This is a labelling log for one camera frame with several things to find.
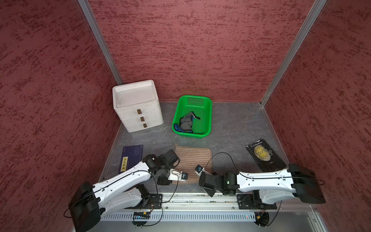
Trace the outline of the brown striped dishcloth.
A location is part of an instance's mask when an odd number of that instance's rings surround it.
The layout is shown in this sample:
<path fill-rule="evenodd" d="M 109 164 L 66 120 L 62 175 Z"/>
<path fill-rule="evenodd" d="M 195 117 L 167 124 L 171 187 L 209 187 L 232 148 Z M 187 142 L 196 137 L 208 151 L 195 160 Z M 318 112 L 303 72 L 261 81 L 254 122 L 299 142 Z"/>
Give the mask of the brown striped dishcloth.
<path fill-rule="evenodd" d="M 209 159 L 212 156 L 212 152 L 208 148 L 191 148 L 175 145 L 175 153 L 180 158 L 180 164 L 176 167 L 176 170 L 188 173 L 188 179 L 186 181 L 180 181 L 179 184 L 195 184 L 199 181 L 199 176 L 195 172 L 195 168 L 200 165 L 203 168 L 207 168 L 206 171 L 212 171 L 212 163 Z"/>

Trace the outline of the grey blue cloth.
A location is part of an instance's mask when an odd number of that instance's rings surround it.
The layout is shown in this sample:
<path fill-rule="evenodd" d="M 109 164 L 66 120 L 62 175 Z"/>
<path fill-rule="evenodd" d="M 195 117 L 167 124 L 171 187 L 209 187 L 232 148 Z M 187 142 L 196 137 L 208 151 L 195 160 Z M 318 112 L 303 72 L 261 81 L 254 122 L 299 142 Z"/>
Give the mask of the grey blue cloth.
<path fill-rule="evenodd" d="M 174 124 L 175 131 L 183 133 L 194 133 L 192 126 L 195 119 L 200 120 L 201 118 L 197 117 L 194 112 L 190 112 L 186 116 L 180 118 L 178 124 Z"/>

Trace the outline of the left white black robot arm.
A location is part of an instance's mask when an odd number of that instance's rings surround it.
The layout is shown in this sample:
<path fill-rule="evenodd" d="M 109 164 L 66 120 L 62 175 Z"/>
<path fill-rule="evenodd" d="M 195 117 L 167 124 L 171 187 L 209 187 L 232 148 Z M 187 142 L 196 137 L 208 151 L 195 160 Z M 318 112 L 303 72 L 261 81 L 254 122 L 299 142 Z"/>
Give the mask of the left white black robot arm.
<path fill-rule="evenodd" d="M 68 204 L 74 228 L 87 232 L 102 217 L 121 209 L 146 206 L 150 194 L 143 182 L 153 178 L 159 185 L 186 181 L 188 174 L 176 170 L 180 158 L 171 149 L 163 155 L 150 154 L 127 171 L 94 185 L 81 184 Z"/>

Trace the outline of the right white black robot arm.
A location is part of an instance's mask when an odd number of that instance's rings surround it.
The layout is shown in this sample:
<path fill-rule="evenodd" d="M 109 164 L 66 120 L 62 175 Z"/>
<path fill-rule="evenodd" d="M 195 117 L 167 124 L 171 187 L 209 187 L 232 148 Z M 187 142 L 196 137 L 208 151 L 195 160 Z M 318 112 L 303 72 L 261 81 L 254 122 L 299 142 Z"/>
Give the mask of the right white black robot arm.
<path fill-rule="evenodd" d="M 226 172 L 221 176 L 210 174 L 198 165 L 195 173 L 199 176 L 199 186 L 211 197 L 217 191 L 228 196 L 239 191 L 256 192 L 258 202 L 265 205 L 293 198 L 307 204 L 326 203 L 315 172 L 298 164 L 267 173 Z"/>

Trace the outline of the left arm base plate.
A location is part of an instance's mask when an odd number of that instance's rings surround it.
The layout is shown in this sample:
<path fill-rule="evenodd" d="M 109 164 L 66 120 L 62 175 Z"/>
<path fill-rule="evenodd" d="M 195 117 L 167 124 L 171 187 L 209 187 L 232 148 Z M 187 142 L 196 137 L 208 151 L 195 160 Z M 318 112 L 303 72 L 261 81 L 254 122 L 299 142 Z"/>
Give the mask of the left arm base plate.
<path fill-rule="evenodd" d="M 150 194 L 147 200 L 142 200 L 137 206 L 126 209 L 161 209 L 163 194 Z"/>

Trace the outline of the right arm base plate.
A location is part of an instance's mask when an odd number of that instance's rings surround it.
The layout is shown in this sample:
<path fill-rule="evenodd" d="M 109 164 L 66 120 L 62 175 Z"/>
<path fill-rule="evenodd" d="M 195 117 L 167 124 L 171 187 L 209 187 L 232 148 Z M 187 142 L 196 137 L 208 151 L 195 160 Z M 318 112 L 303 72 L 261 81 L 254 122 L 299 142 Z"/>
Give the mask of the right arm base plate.
<path fill-rule="evenodd" d="M 254 194 L 238 194 L 236 195 L 237 204 L 240 210 L 276 210 L 276 204 L 264 204 Z"/>

